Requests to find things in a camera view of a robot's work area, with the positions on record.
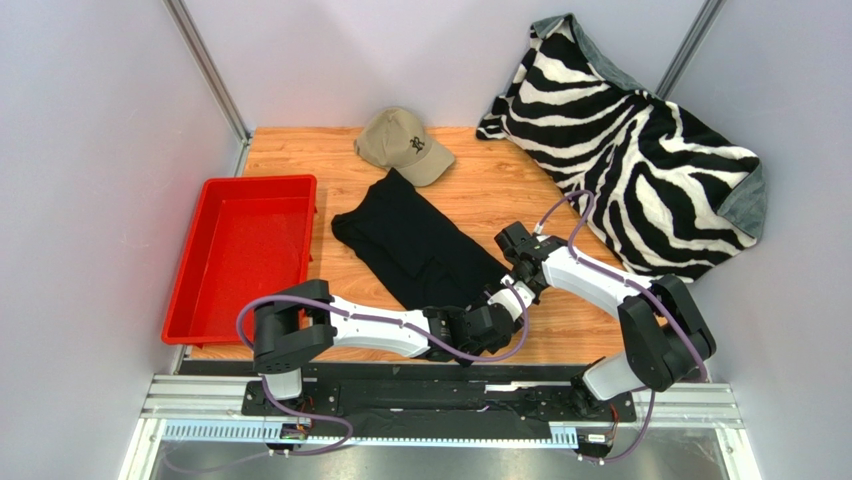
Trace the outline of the black t shirt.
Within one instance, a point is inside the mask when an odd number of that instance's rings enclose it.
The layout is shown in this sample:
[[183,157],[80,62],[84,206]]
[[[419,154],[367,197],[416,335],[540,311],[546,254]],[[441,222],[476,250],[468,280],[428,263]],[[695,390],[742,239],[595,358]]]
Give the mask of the black t shirt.
[[395,169],[331,230],[407,310],[467,307],[508,273]]

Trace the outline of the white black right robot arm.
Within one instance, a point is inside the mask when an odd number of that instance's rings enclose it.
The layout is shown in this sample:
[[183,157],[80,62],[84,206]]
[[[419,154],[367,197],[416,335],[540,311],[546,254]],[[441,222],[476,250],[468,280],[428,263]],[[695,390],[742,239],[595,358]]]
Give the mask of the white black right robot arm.
[[527,326],[530,307],[548,289],[572,293],[618,321],[621,353],[589,364],[570,381],[568,405],[594,418],[615,397],[641,388],[664,392],[693,374],[705,377],[716,341],[685,283],[616,269],[581,252],[570,240],[528,231],[515,222],[495,242],[512,266],[489,299]]

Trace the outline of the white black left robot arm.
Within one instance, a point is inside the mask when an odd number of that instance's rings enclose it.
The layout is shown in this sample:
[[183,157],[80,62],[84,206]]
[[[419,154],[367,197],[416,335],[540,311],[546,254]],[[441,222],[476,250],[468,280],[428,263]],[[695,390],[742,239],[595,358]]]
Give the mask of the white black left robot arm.
[[253,370],[276,400],[286,401],[303,393],[303,366],[333,347],[462,366],[505,359],[512,337],[528,335],[529,309],[537,301],[526,284],[506,277],[468,307],[393,311],[347,301],[315,279],[251,301],[237,322],[253,318],[254,333],[243,339],[253,352]]

